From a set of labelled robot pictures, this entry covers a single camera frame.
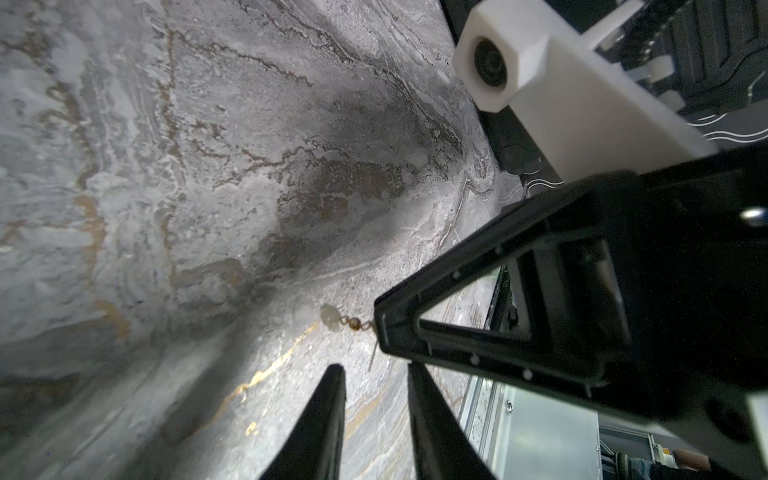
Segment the gold pearl earring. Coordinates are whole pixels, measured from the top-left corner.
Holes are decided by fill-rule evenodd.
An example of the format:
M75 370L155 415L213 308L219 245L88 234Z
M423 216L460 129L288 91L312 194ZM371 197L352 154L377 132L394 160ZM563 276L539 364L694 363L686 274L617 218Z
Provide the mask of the gold pearl earring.
M334 305L324 303L320 307L320 322L328 330L339 332L342 328L348 328L354 332L371 332L374 337L374 346L368 363L367 371L370 372L379 348L378 331L373 320L363 321L356 316L342 314Z

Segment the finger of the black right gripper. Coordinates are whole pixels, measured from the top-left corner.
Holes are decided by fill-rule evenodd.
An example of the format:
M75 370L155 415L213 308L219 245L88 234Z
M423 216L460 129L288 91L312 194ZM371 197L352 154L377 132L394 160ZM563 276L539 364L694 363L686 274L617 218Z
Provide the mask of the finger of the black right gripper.
M384 352L541 384L636 373L636 177L599 174L489 221L374 305Z

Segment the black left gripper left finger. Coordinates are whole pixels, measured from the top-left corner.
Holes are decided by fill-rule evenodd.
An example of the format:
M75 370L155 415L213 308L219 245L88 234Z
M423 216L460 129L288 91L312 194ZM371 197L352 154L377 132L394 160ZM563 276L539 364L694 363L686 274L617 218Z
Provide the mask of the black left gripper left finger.
M345 370L340 364L332 364L261 479L338 479L345 402Z

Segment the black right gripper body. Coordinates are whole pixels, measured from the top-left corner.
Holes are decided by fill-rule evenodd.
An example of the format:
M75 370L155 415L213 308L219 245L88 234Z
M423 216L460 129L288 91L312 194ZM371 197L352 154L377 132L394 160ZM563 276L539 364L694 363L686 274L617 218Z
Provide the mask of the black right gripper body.
M767 470L767 150L598 175L526 201L515 362Z

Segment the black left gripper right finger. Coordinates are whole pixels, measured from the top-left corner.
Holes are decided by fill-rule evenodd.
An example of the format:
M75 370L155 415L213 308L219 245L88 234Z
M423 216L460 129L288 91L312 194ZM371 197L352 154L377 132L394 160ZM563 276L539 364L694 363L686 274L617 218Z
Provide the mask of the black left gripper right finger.
M408 407L417 479L494 479L423 364L408 365Z

